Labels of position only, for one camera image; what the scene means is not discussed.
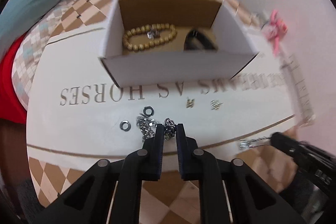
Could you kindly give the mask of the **red blanket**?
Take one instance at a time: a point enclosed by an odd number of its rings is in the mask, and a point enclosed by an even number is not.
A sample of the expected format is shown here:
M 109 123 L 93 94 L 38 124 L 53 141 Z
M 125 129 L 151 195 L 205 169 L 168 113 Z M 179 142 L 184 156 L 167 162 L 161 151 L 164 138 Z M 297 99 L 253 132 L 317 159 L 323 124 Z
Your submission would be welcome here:
M 17 38 L 1 61 L 0 78 L 0 118 L 18 124 L 26 124 L 27 111 L 19 102 L 14 91 L 11 72 L 14 57 L 23 41 L 25 34 Z

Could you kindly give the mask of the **black wristband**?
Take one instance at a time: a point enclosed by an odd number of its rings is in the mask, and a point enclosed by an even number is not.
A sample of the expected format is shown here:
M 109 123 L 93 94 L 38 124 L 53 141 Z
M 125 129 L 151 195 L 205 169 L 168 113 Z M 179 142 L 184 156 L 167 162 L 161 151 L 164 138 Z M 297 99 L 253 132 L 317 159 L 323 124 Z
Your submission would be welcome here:
M 184 51 L 217 51 L 217 46 L 204 33 L 193 29 L 185 38 Z

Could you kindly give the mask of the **checkered bed sheet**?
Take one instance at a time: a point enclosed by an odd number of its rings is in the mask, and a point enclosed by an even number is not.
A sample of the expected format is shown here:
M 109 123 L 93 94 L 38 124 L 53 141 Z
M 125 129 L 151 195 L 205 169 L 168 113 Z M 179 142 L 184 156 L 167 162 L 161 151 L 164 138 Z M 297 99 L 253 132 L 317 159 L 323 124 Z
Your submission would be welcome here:
M 60 0 L 24 35 L 19 45 L 13 61 L 11 80 L 14 98 L 24 110 L 27 110 L 29 104 L 31 85 L 46 43 L 56 30 L 62 16 L 76 1 L 78 0 Z

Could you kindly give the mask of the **pink panther plush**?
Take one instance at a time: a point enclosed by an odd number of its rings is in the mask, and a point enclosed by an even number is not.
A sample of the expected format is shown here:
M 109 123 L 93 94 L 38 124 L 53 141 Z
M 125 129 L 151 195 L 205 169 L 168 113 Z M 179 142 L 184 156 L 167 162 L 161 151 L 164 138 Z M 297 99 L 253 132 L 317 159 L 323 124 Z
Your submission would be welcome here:
M 262 26 L 261 32 L 268 42 L 272 44 L 273 55 L 280 53 L 280 41 L 288 32 L 288 26 L 278 16 L 278 10 L 273 10 L 268 21 Z

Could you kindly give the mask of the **white power strip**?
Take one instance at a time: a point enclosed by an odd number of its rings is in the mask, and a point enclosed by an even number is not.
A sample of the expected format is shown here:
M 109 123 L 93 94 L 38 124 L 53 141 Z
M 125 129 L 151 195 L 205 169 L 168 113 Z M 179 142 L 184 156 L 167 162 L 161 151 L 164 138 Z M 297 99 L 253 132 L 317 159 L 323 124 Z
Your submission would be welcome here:
M 297 125 L 299 127 L 312 125 L 315 113 L 310 102 L 305 77 L 295 54 L 283 57 L 280 69 L 285 78 Z

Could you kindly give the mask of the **white printed cloth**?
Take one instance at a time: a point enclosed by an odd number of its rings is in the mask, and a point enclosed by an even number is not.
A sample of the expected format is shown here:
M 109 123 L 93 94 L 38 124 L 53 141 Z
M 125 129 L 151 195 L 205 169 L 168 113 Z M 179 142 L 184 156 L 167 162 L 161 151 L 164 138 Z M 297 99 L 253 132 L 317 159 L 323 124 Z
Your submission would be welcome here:
M 98 59 L 100 29 L 53 37 L 30 91 L 27 152 L 59 165 L 119 158 L 142 145 L 136 118 L 182 123 L 205 148 L 266 136 L 296 123 L 285 78 L 270 45 L 253 32 L 259 55 L 234 79 L 116 87 Z

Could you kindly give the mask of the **small silver charm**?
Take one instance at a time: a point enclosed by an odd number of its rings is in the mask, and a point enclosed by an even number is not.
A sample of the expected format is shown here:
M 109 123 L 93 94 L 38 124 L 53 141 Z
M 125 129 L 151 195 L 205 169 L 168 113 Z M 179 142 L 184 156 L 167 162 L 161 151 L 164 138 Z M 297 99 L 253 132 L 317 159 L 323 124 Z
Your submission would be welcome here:
M 175 137 L 176 134 L 176 124 L 170 118 L 166 118 L 164 123 L 164 137 L 165 140 L 171 140 Z

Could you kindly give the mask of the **white cardboard box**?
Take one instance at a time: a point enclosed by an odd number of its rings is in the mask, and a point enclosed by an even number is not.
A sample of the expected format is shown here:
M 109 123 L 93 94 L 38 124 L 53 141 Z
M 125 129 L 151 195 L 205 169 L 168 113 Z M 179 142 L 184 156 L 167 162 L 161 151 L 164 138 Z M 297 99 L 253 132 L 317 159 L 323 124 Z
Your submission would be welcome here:
M 151 27 L 159 38 L 147 38 Z M 193 29 L 218 50 L 184 51 Z M 125 88 L 231 79 L 257 55 L 225 0 L 113 0 L 98 57 L 114 84 Z

